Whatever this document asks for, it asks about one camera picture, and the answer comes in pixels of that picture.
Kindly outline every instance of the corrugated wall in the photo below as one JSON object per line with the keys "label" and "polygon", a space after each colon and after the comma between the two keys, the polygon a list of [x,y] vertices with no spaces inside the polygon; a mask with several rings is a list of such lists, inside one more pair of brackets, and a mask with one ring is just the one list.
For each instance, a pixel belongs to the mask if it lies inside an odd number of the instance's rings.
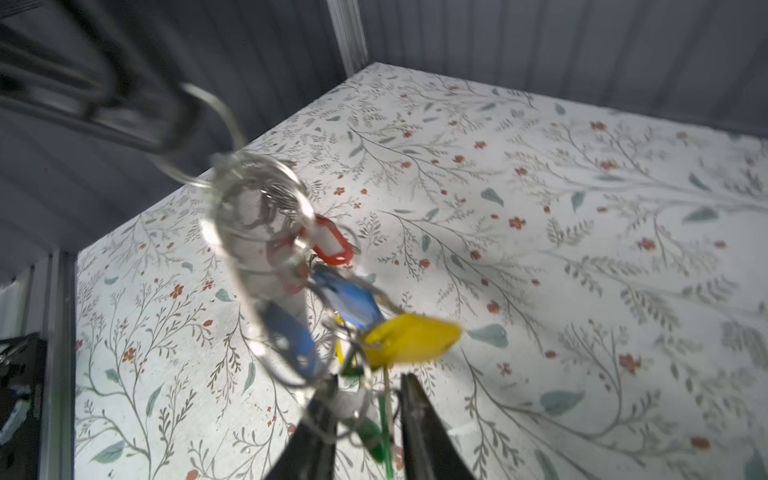
{"label": "corrugated wall", "polygon": [[[187,78],[255,138],[345,75],[326,0],[159,0],[154,17]],[[77,43],[55,7],[3,21],[59,48]],[[210,111],[172,155],[199,174],[230,144]],[[146,154],[0,111],[0,285],[50,252],[78,252],[179,187]]]}
{"label": "corrugated wall", "polygon": [[765,0],[359,0],[370,58],[768,137]]}

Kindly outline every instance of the white floral fabric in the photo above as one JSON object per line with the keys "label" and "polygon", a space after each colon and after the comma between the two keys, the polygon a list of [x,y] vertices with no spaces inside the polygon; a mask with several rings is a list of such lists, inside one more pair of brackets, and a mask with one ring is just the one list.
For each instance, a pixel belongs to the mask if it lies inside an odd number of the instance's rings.
{"label": "white floral fabric", "polygon": [[[765,141],[374,64],[248,148],[465,328],[392,375],[478,479],[766,478]],[[203,212],[182,187],[79,256],[76,478],[262,478],[296,428]],[[385,474],[343,442],[336,477]]]}

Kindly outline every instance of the yellow key tag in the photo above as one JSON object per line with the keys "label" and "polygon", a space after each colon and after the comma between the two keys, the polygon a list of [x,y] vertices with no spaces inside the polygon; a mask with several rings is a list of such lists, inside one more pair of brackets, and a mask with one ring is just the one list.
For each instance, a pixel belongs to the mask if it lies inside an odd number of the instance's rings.
{"label": "yellow key tag", "polygon": [[429,362],[440,358],[462,335],[462,328],[428,316],[405,313],[378,326],[366,337],[379,349],[366,348],[371,367]]}

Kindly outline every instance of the teal leaf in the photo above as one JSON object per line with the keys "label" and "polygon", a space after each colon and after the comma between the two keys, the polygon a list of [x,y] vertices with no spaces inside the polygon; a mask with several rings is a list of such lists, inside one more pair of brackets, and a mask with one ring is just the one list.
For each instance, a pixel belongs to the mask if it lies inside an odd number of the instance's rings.
{"label": "teal leaf", "polygon": [[248,377],[245,378],[245,384],[243,384],[243,393],[248,390],[248,387],[253,385],[254,378],[256,378],[256,366],[251,362],[248,365]]}
{"label": "teal leaf", "polygon": [[362,150],[362,141],[360,142],[360,145],[358,147],[355,147],[351,152],[349,152],[349,158],[354,157],[355,155],[360,153],[361,150]]}
{"label": "teal leaf", "polygon": [[586,195],[584,192],[574,192],[571,195],[571,205],[573,205],[574,212],[584,203],[584,195]]}
{"label": "teal leaf", "polygon": [[163,386],[157,387],[157,390],[152,392],[152,395],[149,396],[149,400],[147,400],[147,417],[152,415],[152,410],[154,409],[154,403],[157,401],[157,397],[160,396],[160,391],[163,389]]}
{"label": "teal leaf", "polygon": [[583,398],[584,392],[553,390],[542,395],[539,402],[548,415],[556,417],[574,408]]}
{"label": "teal leaf", "polygon": [[719,215],[710,207],[699,207],[696,210],[689,213],[684,219],[683,223],[688,222],[708,222],[710,220],[717,220]]}
{"label": "teal leaf", "polygon": [[507,329],[498,323],[492,323],[477,329],[467,330],[467,335],[475,340],[493,345],[500,349],[509,345],[509,341],[507,340]]}
{"label": "teal leaf", "polygon": [[221,300],[222,302],[231,302],[232,299],[230,298],[230,294],[227,293],[227,291],[223,288],[219,288],[219,291],[216,292],[216,298]]}
{"label": "teal leaf", "polygon": [[115,369],[105,370],[104,373],[107,375],[108,379],[120,385],[120,377],[118,377],[118,372],[115,371]]}
{"label": "teal leaf", "polygon": [[699,177],[694,175],[693,172],[690,172],[690,175],[688,175],[688,181],[691,185],[693,185],[696,188],[700,188],[701,190],[704,190],[706,192],[711,192],[712,189],[710,189],[707,185],[704,185],[701,183],[701,180],[699,180]]}
{"label": "teal leaf", "polygon": [[496,190],[492,188],[486,188],[482,192],[480,192],[480,197],[485,198],[486,200],[490,200],[491,202],[496,202],[497,204],[504,206],[504,201],[502,198],[496,193]]}
{"label": "teal leaf", "polygon": [[451,254],[451,261],[457,266],[460,266],[462,270],[466,270],[466,268],[464,268],[464,265],[462,265],[462,259],[458,258],[458,255],[456,255],[455,253]]}
{"label": "teal leaf", "polygon": [[541,467],[541,471],[544,472],[544,480],[560,480],[558,471],[554,469],[552,460],[550,460],[544,452],[540,449],[536,449],[534,455],[536,455],[536,461]]}
{"label": "teal leaf", "polygon": [[91,460],[92,462],[95,460],[99,463],[112,463],[116,461],[118,458],[123,456],[123,449],[125,448],[125,442],[122,440],[113,443],[112,445],[109,445],[106,449],[100,451],[96,456]]}
{"label": "teal leaf", "polygon": [[768,480],[766,466],[763,463],[763,458],[760,456],[760,452],[757,450],[755,450],[750,459],[746,461],[744,466],[744,480]]}
{"label": "teal leaf", "polygon": [[439,208],[433,208],[429,212],[427,212],[426,216],[424,217],[424,220],[431,220],[435,218],[435,215],[440,211]]}

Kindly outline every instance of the table surface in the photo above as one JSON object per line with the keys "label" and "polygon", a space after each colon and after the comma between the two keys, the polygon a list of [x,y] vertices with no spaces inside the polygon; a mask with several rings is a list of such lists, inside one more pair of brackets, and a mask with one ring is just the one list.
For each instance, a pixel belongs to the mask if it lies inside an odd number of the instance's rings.
{"label": "table surface", "polygon": [[[768,143],[374,64],[248,148],[468,330],[393,374],[477,478],[766,478]],[[182,187],[79,256],[76,478],[261,478],[295,429],[203,211]],[[336,476],[384,478],[346,443]]]}

